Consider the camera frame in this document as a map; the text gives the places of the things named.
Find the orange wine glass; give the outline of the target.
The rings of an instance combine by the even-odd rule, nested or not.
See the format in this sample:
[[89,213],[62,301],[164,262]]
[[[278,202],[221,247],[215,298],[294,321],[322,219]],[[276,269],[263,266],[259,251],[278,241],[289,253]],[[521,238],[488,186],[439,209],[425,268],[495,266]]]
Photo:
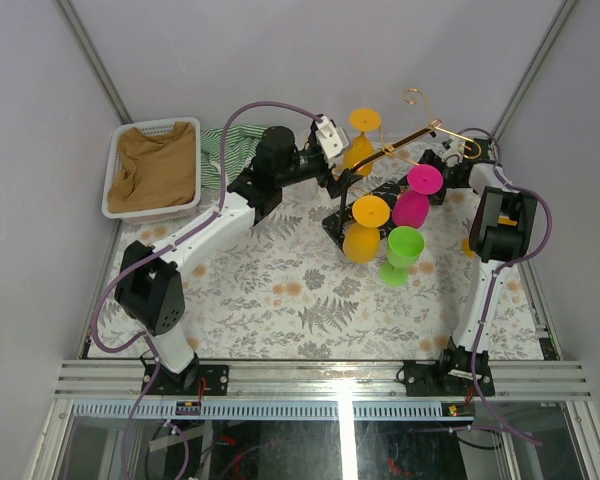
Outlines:
[[370,108],[354,110],[349,115],[349,123],[358,135],[350,142],[350,148],[345,152],[343,168],[352,169],[360,161],[374,153],[374,147],[367,133],[378,130],[381,126],[381,116]]
[[472,259],[472,258],[475,257],[474,251],[470,248],[469,238],[468,237],[466,237],[466,238],[463,239],[462,244],[461,244],[461,248],[462,248],[463,253],[468,258]]
[[353,203],[354,223],[348,228],[343,242],[343,253],[352,262],[366,264],[375,259],[379,249],[380,228],[390,217],[385,200],[366,195]]

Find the green plastic wine glass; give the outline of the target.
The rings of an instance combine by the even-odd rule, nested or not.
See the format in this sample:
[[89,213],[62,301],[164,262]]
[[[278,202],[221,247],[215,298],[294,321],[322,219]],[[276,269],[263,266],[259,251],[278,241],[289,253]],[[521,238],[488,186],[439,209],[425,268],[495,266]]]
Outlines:
[[387,241],[387,261],[380,267],[381,280],[390,286],[400,287],[407,283],[409,268],[419,259],[425,247],[422,234],[415,228],[394,228]]

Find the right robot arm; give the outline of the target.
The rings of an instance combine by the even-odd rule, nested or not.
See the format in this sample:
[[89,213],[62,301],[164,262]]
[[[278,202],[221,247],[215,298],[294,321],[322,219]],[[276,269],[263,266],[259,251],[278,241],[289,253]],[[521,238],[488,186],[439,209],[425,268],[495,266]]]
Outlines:
[[469,293],[460,321],[433,364],[404,366],[406,390],[418,396],[460,396],[470,391],[493,396],[489,349],[491,329],[505,277],[528,260],[539,196],[513,185],[495,160],[463,160],[450,167],[432,151],[419,160],[442,175],[437,204],[450,189],[470,188],[480,196],[469,232],[474,253]]

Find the pink plastic wine glass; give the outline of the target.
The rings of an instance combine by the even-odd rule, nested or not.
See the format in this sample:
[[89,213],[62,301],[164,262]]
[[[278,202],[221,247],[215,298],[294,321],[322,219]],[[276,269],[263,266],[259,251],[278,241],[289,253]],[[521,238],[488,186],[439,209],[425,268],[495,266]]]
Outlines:
[[392,210],[392,221],[396,226],[419,229],[429,213],[429,196],[442,188],[443,176],[431,165],[417,165],[407,174],[407,184]]

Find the gold wine glass rack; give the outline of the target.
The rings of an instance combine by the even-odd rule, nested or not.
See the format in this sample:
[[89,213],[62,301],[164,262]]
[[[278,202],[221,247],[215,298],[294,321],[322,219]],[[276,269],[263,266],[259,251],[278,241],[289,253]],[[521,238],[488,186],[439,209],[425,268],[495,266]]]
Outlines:
[[427,118],[428,123],[424,127],[393,143],[380,140],[378,146],[372,144],[374,153],[349,169],[358,173],[360,180],[349,188],[345,196],[340,197],[338,209],[322,220],[323,230],[342,253],[346,232],[354,223],[353,203],[363,196],[378,196],[389,205],[389,220],[380,228],[381,241],[387,238],[394,228],[401,227],[396,226],[392,221],[392,210],[398,198],[408,188],[407,174],[414,166],[421,165],[411,157],[400,153],[409,144],[425,136],[448,134],[450,140],[459,144],[460,159],[456,164],[466,159],[474,165],[480,155],[486,151],[478,141],[443,128],[442,122],[435,119],[432,114],[428,114]]

